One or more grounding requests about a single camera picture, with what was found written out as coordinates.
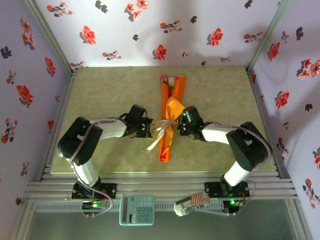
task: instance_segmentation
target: floor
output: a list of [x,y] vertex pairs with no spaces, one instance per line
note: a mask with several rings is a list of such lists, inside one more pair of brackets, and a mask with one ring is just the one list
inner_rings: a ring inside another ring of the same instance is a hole
[[[83,67],[72,87],[61,136],[74,120],[118,117],[133,104],[148,117],[161,119],[162,74],[187,77],[182,104],[196,106],[201,117],[222,124],[251,121],[266,136],[245,68],[242,66]],[[169,162],[159,161],[159,146],[146,153],[152,139],[113,138],[99,142],[92,162],[99,173],[225,172],[235,162],[227,144],[201,142],[175,131]],[[67,161],[55,155],[51,173],[71,173]],[[274,171],[274,163],[260,171]]]

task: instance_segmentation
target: glass panel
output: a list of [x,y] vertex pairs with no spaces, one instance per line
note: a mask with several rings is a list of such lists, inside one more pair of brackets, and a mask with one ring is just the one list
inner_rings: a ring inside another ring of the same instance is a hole
[[236,216],[156,212],[153,226],[121,226],[119,213],[36,213],[28,240],[294,240],[284,200],[253,200]]

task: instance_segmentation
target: green mat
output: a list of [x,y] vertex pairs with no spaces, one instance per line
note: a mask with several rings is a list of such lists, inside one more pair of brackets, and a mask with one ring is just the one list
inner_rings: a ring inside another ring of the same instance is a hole
[[[242,66],[84,67],[77,73],[68,102],[61,136],[74,120],[118,117],[133,104],[143,106],[148,117],[161,119],[160,76],[185,75],[182,104],[195,106],[205,121],[240,125],[251,121],[266,136],[258,107]],[[201,142],[175,130],[169,162],[159,161],[159,145],[152,139],[109,138],[99,142],[92,162],[99,173],[225,172],[235,162],[227,144]],[[274,171],[271,162],[260,171]],[[56,154],[51,173],[71,173],[66,160]]]

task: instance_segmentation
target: floral wallpaper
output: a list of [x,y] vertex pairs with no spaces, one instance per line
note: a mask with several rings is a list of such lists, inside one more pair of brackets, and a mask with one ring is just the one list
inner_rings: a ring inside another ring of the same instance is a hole
[[320,238],[320,16],[316,4],[316,0],[292,1],[252,76],[253,87],[263,97],[260,104],[276,154],[293,180],[313,239]]
[[23,1],[2,2],[0,22],[0,239],[7,240],[69,77]]
[[72,68],[247,66],[279,1],[35,0]]

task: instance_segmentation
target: white calculator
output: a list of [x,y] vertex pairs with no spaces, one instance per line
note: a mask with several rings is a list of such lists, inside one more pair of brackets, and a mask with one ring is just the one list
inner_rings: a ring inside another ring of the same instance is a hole
[[119,223],[123,226],[150,226],[155,222],[155,197],[152,195],[123,195]]

